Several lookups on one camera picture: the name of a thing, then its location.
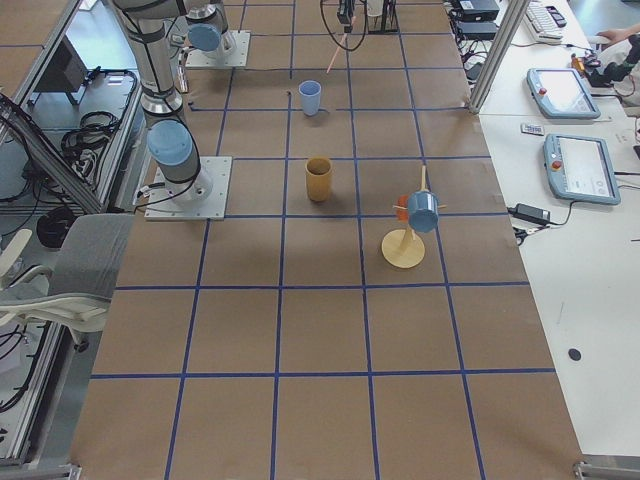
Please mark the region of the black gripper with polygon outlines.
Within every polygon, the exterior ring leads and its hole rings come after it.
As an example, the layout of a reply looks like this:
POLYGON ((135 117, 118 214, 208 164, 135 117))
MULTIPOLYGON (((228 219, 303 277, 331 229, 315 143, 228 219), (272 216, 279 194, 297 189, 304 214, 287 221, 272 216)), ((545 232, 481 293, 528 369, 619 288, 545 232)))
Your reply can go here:
POLYGON ((351 31, 351 16, 355 11, 355 1, 354 0, 340 0, 339 6, 337 10, 337 19, 339 23, 343 26, 343 30, 345 32, 351 31))

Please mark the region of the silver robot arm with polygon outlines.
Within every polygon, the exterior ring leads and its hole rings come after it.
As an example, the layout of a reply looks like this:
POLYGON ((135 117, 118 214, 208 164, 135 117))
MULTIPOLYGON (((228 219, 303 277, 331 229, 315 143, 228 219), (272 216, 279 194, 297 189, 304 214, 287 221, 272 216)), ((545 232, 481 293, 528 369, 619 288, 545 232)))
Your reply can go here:
POLYGON ((236 47, 229 30, 223 1, 206 1, 191 7, 186 15, 188 39, 191 45, 211 58, 224 58, 236 47))
POLYGON ((167 198, 196 202, 209 195, 212 179, 186 125, 175 76, 186 67, 230 69, 246 65, 250 33, 229 27, 222 1, 113 1, 133 52, 149 129, 147 147, 164 177, 167 198), (187 48, 171 59, 165 22, 182 19, 187 48))

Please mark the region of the person's hand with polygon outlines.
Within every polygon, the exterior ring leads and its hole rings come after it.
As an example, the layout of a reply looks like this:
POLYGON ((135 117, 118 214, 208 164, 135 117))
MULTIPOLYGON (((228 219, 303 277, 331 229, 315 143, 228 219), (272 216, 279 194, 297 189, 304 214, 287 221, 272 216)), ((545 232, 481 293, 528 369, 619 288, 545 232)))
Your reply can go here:
POLYGON ((598 32, 597 35, 603 38, 602 44, 611 46, 626 40, 631 33, 627 29, 608 29, 598 32))

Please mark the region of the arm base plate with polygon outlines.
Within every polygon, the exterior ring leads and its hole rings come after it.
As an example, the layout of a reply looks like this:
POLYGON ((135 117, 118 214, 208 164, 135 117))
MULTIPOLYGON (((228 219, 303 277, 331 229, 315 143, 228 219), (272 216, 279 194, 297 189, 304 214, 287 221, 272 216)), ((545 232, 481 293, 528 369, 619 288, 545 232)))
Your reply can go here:
POLYGON ((150 191, 150 206, 144 209, 148 221, 223 220, 233 159, 230 156, 203 156, 201 170, 193 184, 180 186, 167 182, 156 168, 154 182, 161 183, 150 191))
POLYGON ((191 49, 187 69, 244 68, 248 60, 251 32, 227 30, 221 33, 211 25, 192 26, 188 33, 191 49))

